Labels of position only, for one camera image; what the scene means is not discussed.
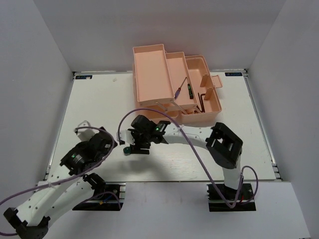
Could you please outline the stubby green screwdriver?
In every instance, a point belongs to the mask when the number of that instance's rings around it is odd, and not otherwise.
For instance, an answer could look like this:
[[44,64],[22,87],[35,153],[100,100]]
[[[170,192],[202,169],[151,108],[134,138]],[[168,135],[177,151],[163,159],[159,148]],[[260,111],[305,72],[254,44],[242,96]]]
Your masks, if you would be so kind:
[[130,155],[131,154],[131,148],[130,147],[125,147],[123,149],[123,153],[124,153],[124,155]]

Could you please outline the blue red screwdriver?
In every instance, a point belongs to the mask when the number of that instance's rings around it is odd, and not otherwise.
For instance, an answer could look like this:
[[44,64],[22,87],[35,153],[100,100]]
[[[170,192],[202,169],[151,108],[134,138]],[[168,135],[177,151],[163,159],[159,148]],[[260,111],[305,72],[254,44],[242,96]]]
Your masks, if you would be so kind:
[[186,81],[187,77],[185,77],[185,79],[183,80],[183,82],[181,83],[181,85],[178,87],[178,89],[176,90],[175,94],[174,94],[174,99],[176,100],[181,92],[181,88],[184,84],[184,82]]

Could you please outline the pink plastic tool box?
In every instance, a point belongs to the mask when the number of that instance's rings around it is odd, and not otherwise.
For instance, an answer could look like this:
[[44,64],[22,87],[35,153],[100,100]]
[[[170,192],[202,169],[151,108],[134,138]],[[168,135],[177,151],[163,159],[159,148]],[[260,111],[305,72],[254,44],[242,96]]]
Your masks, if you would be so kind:
[[[168,53],[163,44],[133,48],[133,86],[136,108],[159,122],[168,114],[181,124],[215,120],[222,111],[217,89],[223,86],[218,75],[211,75],[204,56]],[[184,82],[178,98],[174,94]],[[191,85],[193,99],[189,98]],[[204,94],[205,112],[201,112],[198,93]]]

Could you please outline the green black screwdriver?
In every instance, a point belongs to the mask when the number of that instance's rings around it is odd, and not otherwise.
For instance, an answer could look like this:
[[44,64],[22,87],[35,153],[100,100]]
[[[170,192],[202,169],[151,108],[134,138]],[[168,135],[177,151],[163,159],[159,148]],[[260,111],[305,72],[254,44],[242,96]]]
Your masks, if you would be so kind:
[[187,84],[187,88],[188,88],[189,98],[190,98],[190,99],[193,99],[194,96],[193,96],[193,92],[192,92],[191,85],[190,85],[190,84]]

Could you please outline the large brown hex key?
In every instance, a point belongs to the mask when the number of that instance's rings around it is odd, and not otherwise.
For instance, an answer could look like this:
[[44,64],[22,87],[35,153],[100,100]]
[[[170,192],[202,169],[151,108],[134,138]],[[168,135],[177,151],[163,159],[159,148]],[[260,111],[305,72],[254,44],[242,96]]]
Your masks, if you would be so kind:
[[205,107],[204,107],[203,97],[205,96],[205,93],[204,94],[198,93],[198,96],[199,96],[199,101],[200,101],[200,105],[201,105],[201,112],[204,113]]

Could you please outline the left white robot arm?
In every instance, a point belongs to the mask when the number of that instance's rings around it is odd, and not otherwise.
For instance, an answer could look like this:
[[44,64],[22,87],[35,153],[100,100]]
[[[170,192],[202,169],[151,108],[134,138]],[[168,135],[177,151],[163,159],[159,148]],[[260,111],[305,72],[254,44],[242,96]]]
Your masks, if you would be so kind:
[[61,159],[46,184],[33,188],[34,193],[24,203],[4,212],[21,239],[43,238],[66,212],[108,193],[105,180],[92,170],[102,164],[117,143],[103,127],[79,126],[75,133],[81,141]]

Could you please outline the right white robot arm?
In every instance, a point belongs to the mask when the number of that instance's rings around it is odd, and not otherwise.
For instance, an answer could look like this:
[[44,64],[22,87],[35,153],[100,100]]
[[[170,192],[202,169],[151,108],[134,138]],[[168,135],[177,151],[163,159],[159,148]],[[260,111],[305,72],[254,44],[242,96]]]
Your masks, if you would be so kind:
[[243,193],[240,183],[240,157],[243,141],[225,124],[217,122],[213,127],[179,126],[161,120],[154,123],[138,115],[131,128],[120,132],[122,141],[130,146],[124,154],[146,154],[154,144],[189,144],[206,149],[215,163],[223,170],[224,185],[220,191],[226,199],[235,199]]

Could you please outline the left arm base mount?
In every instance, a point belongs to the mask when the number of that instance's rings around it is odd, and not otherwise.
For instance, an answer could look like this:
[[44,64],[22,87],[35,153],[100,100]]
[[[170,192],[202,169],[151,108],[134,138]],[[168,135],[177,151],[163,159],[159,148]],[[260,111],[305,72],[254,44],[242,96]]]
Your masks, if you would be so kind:
[[106,183],[101,189],[94,190],[89,199],[84,200],[73,211],[118,212],[121,210],[126,192],[125,183]]

